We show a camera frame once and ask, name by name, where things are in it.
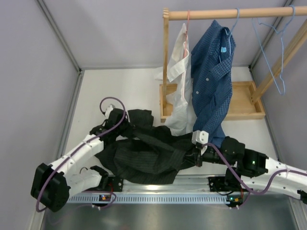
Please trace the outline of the black pinstripe shirt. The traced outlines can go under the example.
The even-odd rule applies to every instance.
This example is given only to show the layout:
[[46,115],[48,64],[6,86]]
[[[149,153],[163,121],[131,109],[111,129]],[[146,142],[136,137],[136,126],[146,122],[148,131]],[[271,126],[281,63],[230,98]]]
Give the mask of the black pinstripe shirt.
[[166,126],[153,126],[150,110],[128,112],[132,137],[112,137],[96,154],[104,168],[136,184],[172,184],[180,170],[195,166],[185,156],[194,144],[192,134],[172,136]]

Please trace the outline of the blue wire hanger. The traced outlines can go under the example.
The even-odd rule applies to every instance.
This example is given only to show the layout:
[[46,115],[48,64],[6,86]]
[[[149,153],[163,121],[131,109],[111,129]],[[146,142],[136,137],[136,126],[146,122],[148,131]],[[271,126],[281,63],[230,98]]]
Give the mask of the blue wire hanger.
[[[275,63],[274,65],[270,64],[270,60],[268,59],[268,54],[272,54],[272,53],[277,53],[277,51],[280,51],[280,57],[277,58],[277,63]],[[280,95],[285,95],[285,82],[282,78],[283,75],[283,68],[285,66],[285,48],[284,48],[284,56],[282,58],[282,47],[281,47],[281,41],[279,36],[274,36],[272,38],[272,40],[269,42],[269,45],[267,46],[267,48],[265,49],[265,53],[266,53],[266,57],[267,60],[271,66],[271,71],[268,72],[268,76],[266,77],[268,79],[268,83],[266,83],[264,80],[261,82],[264,84],[264,89],[261,90],[260,94],[263,94],[266,91],[265,87],[269,87],[269,85],[271,83],[275,84],[275,87],[278,91],[278,93]]]

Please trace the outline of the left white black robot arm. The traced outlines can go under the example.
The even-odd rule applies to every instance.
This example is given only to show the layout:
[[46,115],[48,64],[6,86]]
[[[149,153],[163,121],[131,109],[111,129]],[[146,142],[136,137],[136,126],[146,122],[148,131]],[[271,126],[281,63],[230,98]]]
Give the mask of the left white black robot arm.
[[99,167],[85,167],[85,163],[106,148],[112,137],[129,123],[127,112],[109,106],[105,121],[95,126],[71,151],[56,161],[40,164],[35,171],[31,196],[36,199],[36,210],[57,212],[67,201],[88,189],[104,191],[108,187],[108,172]]

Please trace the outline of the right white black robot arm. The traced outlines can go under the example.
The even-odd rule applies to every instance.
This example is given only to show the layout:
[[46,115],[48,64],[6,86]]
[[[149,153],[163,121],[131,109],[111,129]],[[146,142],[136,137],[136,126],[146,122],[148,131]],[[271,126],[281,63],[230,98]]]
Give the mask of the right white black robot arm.
[[185,156],[197,167],[203,162],[226,166],[223,176],[209,178],[211,192],[229,195],[233,192],[249,192],[263,195],[275,192],[307,202],[307,172],[275,160],[264,153],[247,149],[245,144],[226,137],[218,148],[212,143],[195,145]]

